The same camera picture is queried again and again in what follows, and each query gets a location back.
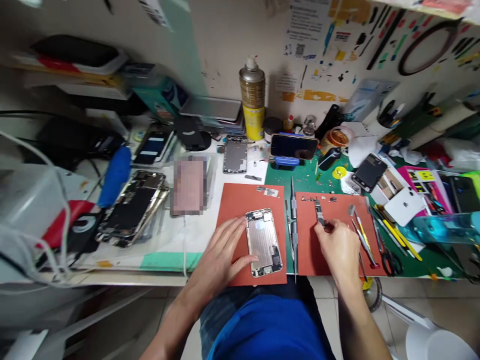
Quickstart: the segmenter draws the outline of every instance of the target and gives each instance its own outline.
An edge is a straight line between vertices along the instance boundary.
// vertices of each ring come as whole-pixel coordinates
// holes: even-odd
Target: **blue bottle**
[[[399,230],[413,242],[480,245],[480,211],[414,217]]]

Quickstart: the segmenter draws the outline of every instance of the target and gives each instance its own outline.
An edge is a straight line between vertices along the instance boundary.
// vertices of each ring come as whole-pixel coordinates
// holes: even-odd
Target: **phone stand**
[[[289,166],[291,170],[295,170],[295,167],[300,165],[300,160],[291,157],[275,157],[275,169],[279,169],[280,166]]]

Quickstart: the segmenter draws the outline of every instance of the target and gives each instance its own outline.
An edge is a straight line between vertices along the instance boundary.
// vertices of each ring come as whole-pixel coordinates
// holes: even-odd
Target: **blue shirt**
[[[208,360],[325,360],[320,339],[302,301],[258,295],[225,324]]]

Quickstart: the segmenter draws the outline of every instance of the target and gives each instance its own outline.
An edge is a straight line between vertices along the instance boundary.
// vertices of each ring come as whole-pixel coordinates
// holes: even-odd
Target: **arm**
[[[166,313],[160,329],[140,360],[180,359],[195,322],[207,304],[257,257],[247,255],[232,264],[245,220],[230,219],[220,225],[186,283]]]
[[[327,232],[317,223],[315,232],[338,289],[340,341],[346,360],[392,359],[382,333],[370,314],[359,278],[360,240],[339,220],[327,221]]]

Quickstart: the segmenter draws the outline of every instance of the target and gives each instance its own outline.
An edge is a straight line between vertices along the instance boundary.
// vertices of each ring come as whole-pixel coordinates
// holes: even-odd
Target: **aerosol can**
[[[249,55],[240,69],[240,89],[246,135],[250,140],[264,138],[265,73],[259,68],[256,56]]]

